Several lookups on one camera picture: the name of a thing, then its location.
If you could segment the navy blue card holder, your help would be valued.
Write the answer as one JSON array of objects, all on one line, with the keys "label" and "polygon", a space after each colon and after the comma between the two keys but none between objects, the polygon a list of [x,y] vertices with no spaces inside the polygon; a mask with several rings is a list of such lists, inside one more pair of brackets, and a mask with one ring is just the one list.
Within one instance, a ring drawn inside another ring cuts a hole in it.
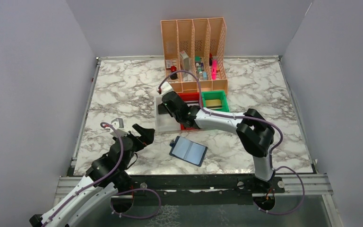
[{"label": "navy blue card holder", "polygon": [[208,147],[193,142],[185,137],[177,136],[169,144],[169,155],[195,166],[202,166]]}]

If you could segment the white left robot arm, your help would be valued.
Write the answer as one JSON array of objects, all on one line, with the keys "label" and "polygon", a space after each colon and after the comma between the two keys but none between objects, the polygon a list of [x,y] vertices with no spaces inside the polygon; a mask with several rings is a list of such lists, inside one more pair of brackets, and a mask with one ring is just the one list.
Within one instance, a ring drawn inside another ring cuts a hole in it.
[{"label": "white left robot arm", "polygon": [[132,178],[126,170],[133,155],[153,143],[155,130],[134,124],[133,129],[139,133],[135,136],[107,122],[100,126],[111,129],[115,143],[107,153],[92,162],[86,174],[61,202],[44,214],[33,215],[29,220],[31,226],[70,227],[112,193],[124,194],[132,189]]}]

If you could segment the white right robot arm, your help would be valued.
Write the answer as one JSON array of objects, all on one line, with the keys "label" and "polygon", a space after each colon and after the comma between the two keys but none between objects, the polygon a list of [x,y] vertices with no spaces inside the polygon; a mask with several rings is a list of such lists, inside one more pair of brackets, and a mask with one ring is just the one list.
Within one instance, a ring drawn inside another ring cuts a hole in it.
[{"label": "white right robot arm", "polygon": [[275,130],[255,109],[244,113],[227,113],[187,105],[174,91],[162,94],[163,106],[176,122],[186,128],[220,130],[236,134],[245,151],[253,156],[254,187],[266,192],[273,185],[274,170],[270,163],[270,146]]}]

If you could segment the gold card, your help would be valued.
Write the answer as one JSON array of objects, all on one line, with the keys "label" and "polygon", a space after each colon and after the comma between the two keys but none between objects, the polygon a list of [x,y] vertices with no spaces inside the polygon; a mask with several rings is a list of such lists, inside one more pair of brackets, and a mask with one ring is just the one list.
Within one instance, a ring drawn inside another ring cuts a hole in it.
[{"label": "gold card", "polygon": [[222,101],[220,99],[205,100],[205,106],[208,109],[222,109]]}]

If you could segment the red plastic bin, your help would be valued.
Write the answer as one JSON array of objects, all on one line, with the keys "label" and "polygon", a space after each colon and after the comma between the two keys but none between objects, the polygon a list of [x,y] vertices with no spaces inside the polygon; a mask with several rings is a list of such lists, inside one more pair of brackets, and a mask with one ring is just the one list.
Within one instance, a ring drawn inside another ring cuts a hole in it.
[{"label": "red plastic bin", "polygon": [[177,122],[181,124],[181,130],[200,130],[196,118],[201,108],[199,106],[199,93],[180,93],[183,100],[181,110],[177,113]]}]

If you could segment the white plastic bin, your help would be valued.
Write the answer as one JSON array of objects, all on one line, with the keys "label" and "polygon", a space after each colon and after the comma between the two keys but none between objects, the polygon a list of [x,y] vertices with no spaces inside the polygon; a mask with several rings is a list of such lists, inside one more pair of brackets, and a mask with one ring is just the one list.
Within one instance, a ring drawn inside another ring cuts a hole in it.
[{"label": "white plastic bin", "polygon": [[162,103],[160,95],[154,95],[154,117],[155,129],[157,132],[174,132],[179,131],[181,126],[176,120],[168,114],[158,114],[157,106]]}]

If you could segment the green plastic bin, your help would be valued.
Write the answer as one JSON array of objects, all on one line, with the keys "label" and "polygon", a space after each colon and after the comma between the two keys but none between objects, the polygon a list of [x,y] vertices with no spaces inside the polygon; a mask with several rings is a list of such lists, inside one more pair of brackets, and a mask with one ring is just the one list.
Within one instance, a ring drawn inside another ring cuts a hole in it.
[{"label": "green plastic bin", "polygon": [[229,112],[229,106],[227,103],[227,98],[226,98],[226,94],[223,90],[219,90],[219,91],[204,91],[201,93],[201,97],[202,97],[202,104],[203,107],[206,108],[205,106],[205,100],[210,100],[210,99],[220,99],[222,101],[222,109],[210,109],[210,110],[215,110],[215,111],[221,111],[221,112]]}]

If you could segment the red and black stamp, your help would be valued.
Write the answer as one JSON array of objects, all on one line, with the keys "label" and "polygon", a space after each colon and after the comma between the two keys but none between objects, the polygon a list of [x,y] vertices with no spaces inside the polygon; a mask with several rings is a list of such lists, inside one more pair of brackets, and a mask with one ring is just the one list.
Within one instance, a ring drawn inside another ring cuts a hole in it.
[{"label": "red and black stamp", "polygon": [[170,67],[170,79],[171,80],[177,80],[178,79],[178,75],[177,75],[177,67],[176,66],[171,66]]}]

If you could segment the white box in organizer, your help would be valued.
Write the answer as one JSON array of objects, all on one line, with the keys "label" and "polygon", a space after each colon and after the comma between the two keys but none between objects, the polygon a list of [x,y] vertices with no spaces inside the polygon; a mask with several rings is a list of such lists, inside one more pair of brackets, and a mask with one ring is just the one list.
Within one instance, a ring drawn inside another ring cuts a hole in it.
[{"label": "white box in organizer", "polygon": [[179,52],[181,70],[190,70],[190,58],[185,51]]}]

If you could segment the pink highlighter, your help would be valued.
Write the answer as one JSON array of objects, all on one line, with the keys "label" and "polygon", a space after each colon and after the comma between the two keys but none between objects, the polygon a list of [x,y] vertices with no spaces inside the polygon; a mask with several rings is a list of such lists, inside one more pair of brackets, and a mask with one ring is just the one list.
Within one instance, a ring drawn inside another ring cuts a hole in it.
[{"label": "pink highlighter", "polygon": [[216,80],[216,73],[217,73],[217,60],[212,60],[212,69],[211,69],[212,80]]}]

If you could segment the peach desk file organizer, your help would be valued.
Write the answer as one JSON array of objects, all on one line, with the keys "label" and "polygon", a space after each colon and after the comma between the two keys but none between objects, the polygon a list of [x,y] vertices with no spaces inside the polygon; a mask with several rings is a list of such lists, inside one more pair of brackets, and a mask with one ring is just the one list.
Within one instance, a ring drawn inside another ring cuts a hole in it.
[{"label": "peach desk file organizer", "polygon": [[[224,67],[226,23],[223,17],[162,20],[161,35],[165,75],[177,93],[223,90],[228,93]],[[179,52],[190,58],[190,70],[181,70]],[[211,78],[212,60],[217,60],[216,80]],[[170,79],[170,67],[177,67],[177,80]]]}]

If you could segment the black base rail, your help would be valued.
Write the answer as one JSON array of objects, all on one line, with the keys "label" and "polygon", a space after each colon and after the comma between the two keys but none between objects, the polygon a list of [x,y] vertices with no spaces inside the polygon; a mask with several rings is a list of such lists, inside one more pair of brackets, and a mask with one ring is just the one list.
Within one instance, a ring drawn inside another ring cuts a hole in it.
[{"label": "black base rail", "polygon": [[274,176],[264,183],[254,174],[209,175],[132,175],[123,191],[113,195],[111,203],[120,209],[131,206],[162,205],[252,205],[257,199],[270,199],[284,193],[282,178]]}]

